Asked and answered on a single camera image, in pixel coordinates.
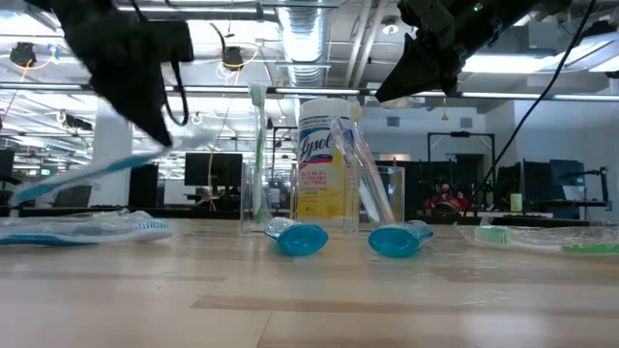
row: lysol wipes container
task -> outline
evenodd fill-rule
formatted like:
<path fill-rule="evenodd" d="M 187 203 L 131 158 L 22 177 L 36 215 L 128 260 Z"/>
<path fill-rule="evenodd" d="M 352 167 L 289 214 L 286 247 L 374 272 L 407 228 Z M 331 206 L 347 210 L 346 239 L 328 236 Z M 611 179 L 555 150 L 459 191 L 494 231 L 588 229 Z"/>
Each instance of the lysol wipes container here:
<path fill-rule="evenodd" d="M 356 232 L 359 225 L 359 172 L 346 170 L 331 134 L 332 115 L 351 130 L 348 101 L 307 101 L 299 118 L 298 220 Z"/>

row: table surface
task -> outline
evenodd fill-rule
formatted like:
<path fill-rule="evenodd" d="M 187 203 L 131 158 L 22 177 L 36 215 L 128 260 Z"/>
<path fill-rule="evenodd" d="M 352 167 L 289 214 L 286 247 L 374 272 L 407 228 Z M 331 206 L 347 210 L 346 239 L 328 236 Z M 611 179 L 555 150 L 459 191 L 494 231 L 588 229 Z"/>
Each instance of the table surface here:
<path fill-rule="evenodd" d="M 0 249 L 2 347 L 618 347 L 619 260 L 333 236 L 305 258 L 238 222 L 152 244 Z"/>

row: blue plastic lid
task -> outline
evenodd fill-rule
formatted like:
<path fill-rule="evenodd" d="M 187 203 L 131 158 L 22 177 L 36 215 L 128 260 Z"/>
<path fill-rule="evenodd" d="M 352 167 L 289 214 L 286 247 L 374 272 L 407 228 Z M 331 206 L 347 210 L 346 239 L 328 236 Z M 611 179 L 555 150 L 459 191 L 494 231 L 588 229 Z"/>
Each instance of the blue plastic lid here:
<path fill-rule="evenodd" d="M 294 256 L 308 256 L 327 244 L 329 235 L 320 226 L 298 223 L 286 227 L 278 237 L 278 245 Z"/>
<path fill-rule="evenodd" d="M 410 257 L 420 248 L 421 241 L 403 226 L 379 227 L 369 235 L 369 246 L 387 257 Z"/>

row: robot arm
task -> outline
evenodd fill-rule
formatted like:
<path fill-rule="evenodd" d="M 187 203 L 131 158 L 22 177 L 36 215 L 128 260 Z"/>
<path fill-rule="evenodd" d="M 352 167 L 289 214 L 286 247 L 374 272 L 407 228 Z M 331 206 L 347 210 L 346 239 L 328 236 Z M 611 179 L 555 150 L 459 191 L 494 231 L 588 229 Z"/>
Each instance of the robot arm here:
<path fill-rule="evenodd" d="M 92 74 L 93 90 L 163 146 L 172 140 L 162 116 L 161 63 L 193 60 L 183 21 L 138 21 L 110 0 L 26 0 L 56 14 L 67 44 Z"/>
<path fill-rule="evenodd" d="M 404 53 L 376 93 L 389 101 L 415 93 L 441 89 L 457 91 L 457 75 L 467 58 L 536 6 L 556 13 L 572 0 L 400 0 L 402 20 L 419 28 L 417 39 L 405 35 Z"/>

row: column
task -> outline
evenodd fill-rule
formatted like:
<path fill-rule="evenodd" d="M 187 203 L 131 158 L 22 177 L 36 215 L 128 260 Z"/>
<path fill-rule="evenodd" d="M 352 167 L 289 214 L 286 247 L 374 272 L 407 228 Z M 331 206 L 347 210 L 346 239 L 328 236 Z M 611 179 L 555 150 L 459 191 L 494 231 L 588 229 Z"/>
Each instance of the column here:
<path fill-rule="evenodd" d="M 99 99 L 93 144 L 93 163 L 130 155 L 132 143 L 132 125 L 125 121 L 107 101 Z M 89 206 L 128 205 L 130 179 L 130 169 L 94 179 Z"/>

